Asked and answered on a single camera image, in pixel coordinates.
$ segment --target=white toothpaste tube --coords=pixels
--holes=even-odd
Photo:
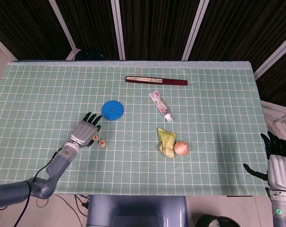
[[[162,97],[160,96],[158,91],[152,92],[149,94],[149,96],[152,98],[153,102],[156,104],[158,110],[162,114],[162,116],[167,120],[167,122],[172,121],[171,114],[163,101]]]

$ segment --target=wire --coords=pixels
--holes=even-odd
[[[85,199],[88,199],[88,198],[89,198],[89,195],[79,195],[79,196],[81,196],[81,197],[83,197],[83,198],[85,198]]]
[[[78,208],[79,212],[81,213],[81,215],[83,215],[83,216],[86,216],[86,217],[87,217],[87,215],[85,215],[85,214],[83,214],[83,213],[81,212],[81,210],[80,210],[80,208],[79,208],[79,206],[78,206],[77,199],[81,202],[81,204],[83,203],[83,202],[82,202],[82,200],[80,200],[80,198],[79,198],[78,196],[76,196],[76,195],[73,195],[73,196],[75,197],[76,205],[77,205],[77,208]]]
[[[76,210],[64,198],[62,198],[60,195],[55,195],[55,196],[58,196],[61,200],[63,200],[73,210],[73,212],[75,212],[75,214],[77,215],[77,218],[78,218],[81,226],[83,227],[82,222],[80,220],[80,217],[79,217],[78,213],[76,212]]]
[[[41,169],[38,170],[38,172],[36,173],[34,179],[33,179],[33,182],[35,182],[38,174],[43,170],[45,169],[46,167],[48,167],[48,165],[52,162],[52,160],[54,159],[54,157],[62,150],[63,146],[64,146],[65,143],[63,143],[62,147],[60,147],[59,149],[57,149],[57,151],[54,153],[54,155],[52,156],[52,158],[50,159],[50,161],[44,166],[42,167]]]
[[[36,205],[37,205],[37,207],[39,207],[39,208],[46,207],[47,204],[48,204],[48,202],[49,202],[49,198],[47,198],[46,204],[45,204],[44,206],[39,206],[39,205],[38,205],[38,200],[39,200],[39,198],[37,198],[37,200],[36,200]]]
[[[29,184],[28,182],[26,182],[26,181],[24,181],[24,182],[27,183],[27,185],[28,185],[29,193],[28,193],[28,197],[27,197],[27,200],[26,200],[25,207],[23,208],[22,213],[20,214],[20,216],[19,216],[18,220],[16,221],[14,227],[16,227],[16,226],[18,225],[18,223],[19,223],[19,221],[21,220],[23,214],[25,213],[26,208],[27,208],[28,203],[29,203],[29,198],[30,198],[30,194],[31,194],[31,186],[30,186],[30,184]]]
[[[6,206],[6,207],[4,207],[4,208],[2,208],[2,209],[0,208],[0,210],[5,210],[7,207],[8,207],[8,206]]]
[[[62,145],[62,147],[60,147],[59,149],[57,149],[57,151],[54,153],[54,155],[53,155],[53,157],[50,159],[50,161],[49,161],[44,167],[42,167],[41,169],[39,169],[39,171],[36,173],[36,175],[35,175],[35,177],[34,177],[34,179],[33,179],[33,183],[35,182],[35,180],[36,180],[38,174],[39,174],[43,169],[45,169],[45,168],[52,162],[52,160],[54,159],[54,157],[62,150],[64,144]],[[26,201],[25,207],[23,208],[22,213],[20,214],[20,216],[19,216],[18,220],[16,221],[14,227],[16,227],[16,226],[18,225],[18,223],[19,223],[19,221],[21,220],[23,214],[25,213],[25,210],[26,210],[26,208],[27,208],[27,206],[28,206],[28,203],[29,203],[29,198],[30,198],[30,194],[31,194],[31,185],[30,185],[28,182],[26,182],[26,181],[24,181],[24,182],[28,184],[29,194],[28,194],[28,197],[27,197],[27,201]]]

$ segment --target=robotic hand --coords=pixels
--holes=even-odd
[[[96,124],[102,116],[90,115],[91,112],[85,115],[63,147],[53,155],[51,161],[46,165],[48,179],[37,177],[40,172],[38,171],[35,177],[26,181],[0,185],[0,208],[23,202],[30,195],[47,199],[53,194],[58,180],[79,153],[79,148],[91,146],[94,142],[93,135],[101,128],[100,125],[96,126]]]
[[[243,165],[251,175],[268,181],[274,227],[286,227],[286,140],[279,139],[269,131],[268,136],[261,134],[268,159],[267,174],[253,171],[247,164]]]

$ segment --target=white frame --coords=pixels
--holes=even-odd
[[[111,9],[113,12],[113,18],[115,23],[116,42],[118,45],[119,58],[120,60],[125,60],[124,39],[119,0],[111,0]]]
[[[196,11],[195,19],[194,19],[194,22],[192,23],[192,27],[191,27],[188,40],[185,46],[185,50],[182,56],[182,61],[187,61],[189,58],[189,55],[191,53],[194,42],[196,40],[198,31],[200,29],[202,20],[204,18],[204,14],[206,12],[208,3],[209,3],[209,0],[200,0],[198,9]]]
[[[74,52],[73,50],[71,50],[71,52],[68,54],[67,58],[65,59],[66,61],[73,61],[75,59],[77,52]]]
[[[286,40],[270,55],[270,57],[254,72],[255,80],[259,79],[274,63],[286,53]]]
[[[9,57],[13,59],[13,61],[17,61],[17,58],[10,52],[4,44],[0,41],[0,49],[3,50],[4,53],[6,53]]]
[[[261,101],[261,106],[264,115],[274,118],[273,124],[281,126],[281,129],[285,130],[284,133],[286,133],[286,107],[265,101]]]
[[[66,35],[66,38],[67,38],[67,40],[69,42],[69,45],[71,46],[71,51],[74,52],[74,54],[76,54],[79,51],[79,49],[76,48],[75,42],[73,41],[72,35],[71,35],[71,33],[69,32],[69,30],[67,28],[67,25],[66,25],[66,23],[65,23],[65,21],[63,19],[61,11],[59,10],[59,7],[57,5],[56,0],[49,0],[49,3],[52,6],[53,11],[54,11],[56,17],[58,18],[58,21],[59,21],[59,23],[60,23],[60,25],[61,25],[61,27],[62,27],[65,35]]]

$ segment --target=green grid tablecloth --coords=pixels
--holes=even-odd
[[[186,79],[188,86],[126,83],[126,76]],[[148,97],[158,90],[172,112],[165,122]],[[265,172],[263,112],[248,62],[12,62],[0,82],[0,184],[43,167],[86,112],[118,100],[124,114],[102,119],[97,143],[82,148],[56,193],[257,195]],[[166,158],[157,129],[190,145]]]

